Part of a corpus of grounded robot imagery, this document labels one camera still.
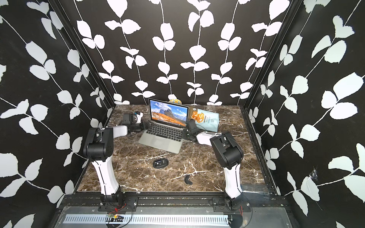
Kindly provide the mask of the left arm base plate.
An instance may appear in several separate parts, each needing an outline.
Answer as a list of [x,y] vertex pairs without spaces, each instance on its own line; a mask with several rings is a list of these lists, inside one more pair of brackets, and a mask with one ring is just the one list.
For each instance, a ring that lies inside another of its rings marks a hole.
[[135,212],[138,204],[138,197],[124,195],[102,195],[98,211],[104,212]]

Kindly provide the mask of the black wireless mouse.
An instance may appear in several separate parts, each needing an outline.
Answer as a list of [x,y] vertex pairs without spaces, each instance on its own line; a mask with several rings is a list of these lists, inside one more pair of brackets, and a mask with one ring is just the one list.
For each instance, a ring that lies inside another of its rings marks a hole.
[[167,167],[169,164],[169,161],[166,158],[157,159],[153,162],[153,167],[155,169],[163,169]]

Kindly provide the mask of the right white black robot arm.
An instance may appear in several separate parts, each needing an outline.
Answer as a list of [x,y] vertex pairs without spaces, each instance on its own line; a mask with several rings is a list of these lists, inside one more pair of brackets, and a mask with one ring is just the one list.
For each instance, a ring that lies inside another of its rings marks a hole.
[[209,133],[199,129],[195,120],[186,123],[187,130],[183,138],[189,141],[209,145],[213,148],[218,163],[224,169],[225,175],[225,202],[229,210],[235,210],[242,204],[242,188],[240,185],[240,164],[244,157],[241,146],[233,135],[226,131],[223,133]]

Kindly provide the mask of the silver laptop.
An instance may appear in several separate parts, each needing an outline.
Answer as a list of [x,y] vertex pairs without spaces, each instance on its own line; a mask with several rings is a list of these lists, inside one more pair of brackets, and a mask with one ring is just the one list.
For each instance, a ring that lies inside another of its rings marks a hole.
[[150,127],[144,131],[139,143],[178,154],[186,129],[189,107],[156,99],[149,99]]

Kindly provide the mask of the black mouse battery cover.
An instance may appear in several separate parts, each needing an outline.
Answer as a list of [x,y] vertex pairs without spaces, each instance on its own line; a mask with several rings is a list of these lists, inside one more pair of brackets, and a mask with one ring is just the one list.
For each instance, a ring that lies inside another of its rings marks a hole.
[[184,177],[184,182],[185,182],[187,185],[193,185],[193,182],[192,182],[189,178],[190,178],[190,175],[189,175],[189,174],[185,175],[185,177]]

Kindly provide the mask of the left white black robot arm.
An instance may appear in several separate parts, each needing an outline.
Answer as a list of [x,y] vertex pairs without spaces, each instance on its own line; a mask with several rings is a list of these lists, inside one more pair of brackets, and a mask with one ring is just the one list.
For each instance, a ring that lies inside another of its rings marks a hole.
[[148,129],[149,124],[142,121],[143,113],[126,113],[120,125],[105,128],[90,128],[83,153],[97,171],[101,186],[101,202],[116,208],[124,205],[120,187],[112,166],[114,139]]

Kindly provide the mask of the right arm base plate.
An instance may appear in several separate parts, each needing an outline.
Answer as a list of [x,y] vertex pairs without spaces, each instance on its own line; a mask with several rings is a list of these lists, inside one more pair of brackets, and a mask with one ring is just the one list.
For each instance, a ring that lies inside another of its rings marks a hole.
[[248,199],[241,195],[234,199],[226,197],[213,197],[212,206],[214,212],[223,212],[225,214],[240,214],[252,212],[251,204]]

